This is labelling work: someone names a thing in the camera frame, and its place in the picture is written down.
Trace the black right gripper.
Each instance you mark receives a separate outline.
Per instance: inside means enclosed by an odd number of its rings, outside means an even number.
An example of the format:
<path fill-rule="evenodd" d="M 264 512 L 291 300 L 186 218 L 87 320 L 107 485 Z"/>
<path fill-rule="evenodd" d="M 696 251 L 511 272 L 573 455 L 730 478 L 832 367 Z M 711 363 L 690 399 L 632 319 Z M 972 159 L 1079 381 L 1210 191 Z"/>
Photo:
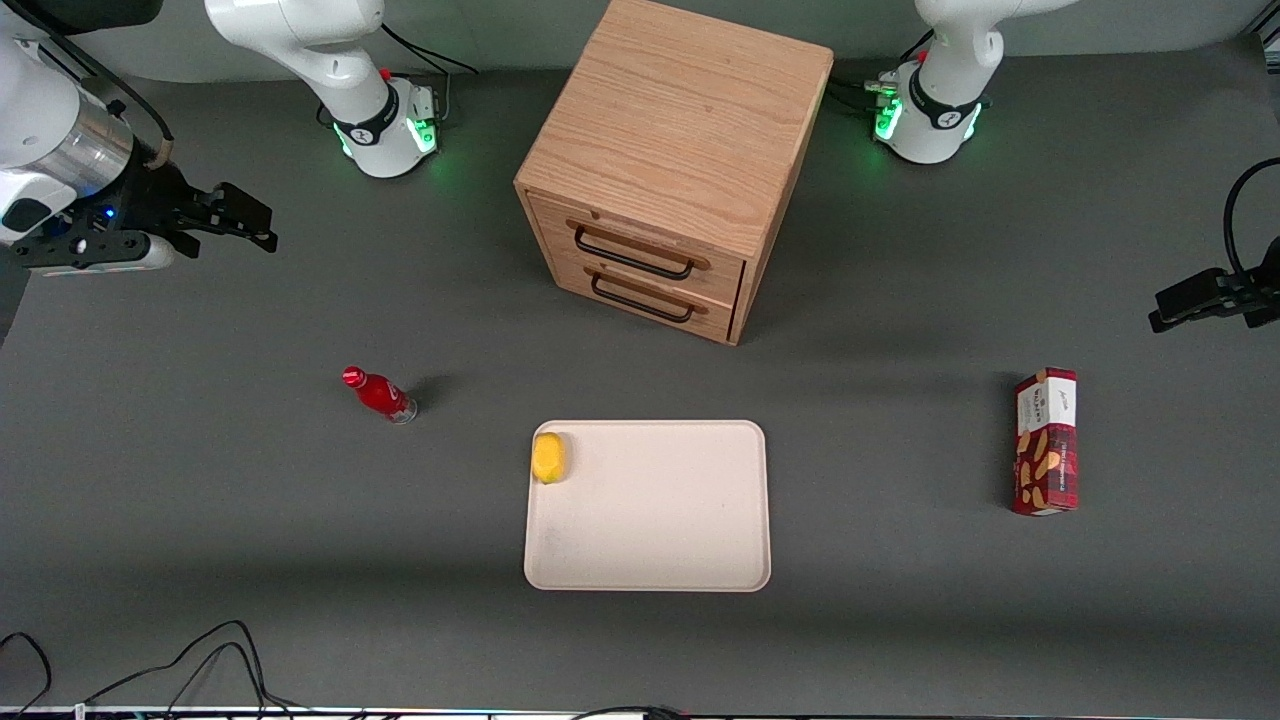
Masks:
<path fill-rule="evenodd" d="M 70 205 L 74 222 L 104 222 L 108 228 L 165 234 L 180 256 L 198 259 L 205 234 L 251 242 L 265 252 L 278 250 L 271 229 L 273 210 L 232 183 L 212 191 L 191 186 L 177 164 L 150 169 L 145 160 L 131 160 L 110 184 Z M 201 225 L 207 220 L 209 225 Z"/>

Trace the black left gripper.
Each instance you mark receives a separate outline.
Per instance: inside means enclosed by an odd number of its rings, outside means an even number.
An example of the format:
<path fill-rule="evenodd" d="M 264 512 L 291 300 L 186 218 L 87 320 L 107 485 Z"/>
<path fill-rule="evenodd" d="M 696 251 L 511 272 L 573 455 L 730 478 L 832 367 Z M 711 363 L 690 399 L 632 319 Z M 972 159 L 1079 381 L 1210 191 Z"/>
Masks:
<path fill-rule="evenodd" d="M 1210 268 L 1157 292 L 1156 309 L 1148 314 L 1152 332 L 1160 334 L 1188 322 L 1243 314 L 1245 325 L 1257 329 L 1279 319 L 1279 245 L 1276 236 L 1258 266 L 1243 272 L 1242 283 L 1251 293 L 1239 293 L 1236 277 L 1222 268 Z"/>

